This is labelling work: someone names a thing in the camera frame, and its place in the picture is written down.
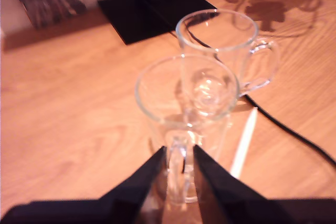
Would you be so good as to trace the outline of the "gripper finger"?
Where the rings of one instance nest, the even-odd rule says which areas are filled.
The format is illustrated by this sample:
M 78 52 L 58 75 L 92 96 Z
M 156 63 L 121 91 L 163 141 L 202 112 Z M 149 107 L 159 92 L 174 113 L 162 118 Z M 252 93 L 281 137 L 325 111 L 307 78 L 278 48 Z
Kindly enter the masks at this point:
M 86 223 L 161 223 L 166 198 L 166 147 L 134 174 L 103 195 Z
M 276 206 L 193 147 L 194 181 L 203 223 L 276 223 Z

